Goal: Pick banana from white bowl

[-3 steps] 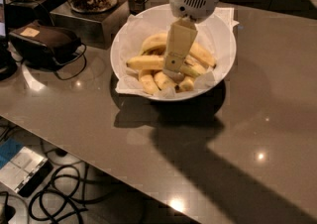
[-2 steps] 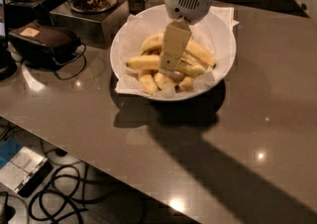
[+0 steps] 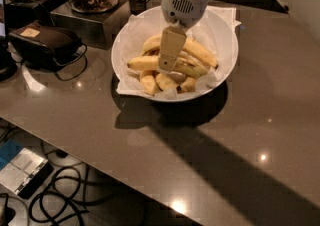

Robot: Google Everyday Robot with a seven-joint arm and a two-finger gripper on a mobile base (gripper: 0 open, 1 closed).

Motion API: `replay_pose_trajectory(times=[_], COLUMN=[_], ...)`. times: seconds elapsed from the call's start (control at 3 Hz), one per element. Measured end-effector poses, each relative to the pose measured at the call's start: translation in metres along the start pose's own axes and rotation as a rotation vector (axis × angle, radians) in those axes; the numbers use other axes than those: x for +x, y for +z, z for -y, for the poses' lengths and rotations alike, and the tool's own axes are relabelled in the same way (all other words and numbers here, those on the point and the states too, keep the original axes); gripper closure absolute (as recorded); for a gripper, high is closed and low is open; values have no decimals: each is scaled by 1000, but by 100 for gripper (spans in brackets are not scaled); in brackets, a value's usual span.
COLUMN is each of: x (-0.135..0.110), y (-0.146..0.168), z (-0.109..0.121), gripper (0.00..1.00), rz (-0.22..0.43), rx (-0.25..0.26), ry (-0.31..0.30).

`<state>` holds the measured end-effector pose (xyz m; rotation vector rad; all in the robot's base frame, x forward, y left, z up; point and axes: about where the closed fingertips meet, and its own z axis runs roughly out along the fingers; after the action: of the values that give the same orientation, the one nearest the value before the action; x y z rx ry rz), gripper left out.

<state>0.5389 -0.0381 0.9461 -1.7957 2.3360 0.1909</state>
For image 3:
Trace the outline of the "white rounded gripper body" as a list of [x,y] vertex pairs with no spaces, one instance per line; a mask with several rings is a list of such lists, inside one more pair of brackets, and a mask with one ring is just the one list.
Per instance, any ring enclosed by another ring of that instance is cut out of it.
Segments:
[[193,27],[203,16],[209,0],[162,0],[164,19],[185,29]]

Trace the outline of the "beige flat gripper finger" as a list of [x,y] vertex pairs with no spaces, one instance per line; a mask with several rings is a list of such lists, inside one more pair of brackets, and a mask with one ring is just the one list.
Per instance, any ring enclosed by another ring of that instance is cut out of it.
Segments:
[[186,33],[179,25],[170,25],[161,33],[159,66],[161,72],[171,72],[183,46]]

